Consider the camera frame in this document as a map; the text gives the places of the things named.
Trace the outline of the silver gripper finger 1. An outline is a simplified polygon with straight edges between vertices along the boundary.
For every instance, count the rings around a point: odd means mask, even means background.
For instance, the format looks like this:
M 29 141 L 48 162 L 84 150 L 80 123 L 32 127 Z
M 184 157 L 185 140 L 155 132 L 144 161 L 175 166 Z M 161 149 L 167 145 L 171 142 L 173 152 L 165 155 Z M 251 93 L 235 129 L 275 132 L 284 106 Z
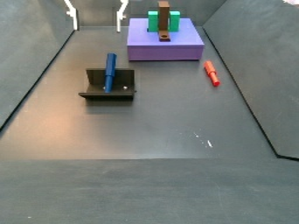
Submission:
M 73 30 L 76 31 L 79 29 L 77 10 L 72 5 L 71 0 L 64 0 L 64 3 L 68 7 L 67 15 L 72 18 Z
M 121 20 L 125 18 L 124 12 L 128 6 L 128 0 L 120 0 L 120 8 L 116 12 L 116 32 L 121 30 Z

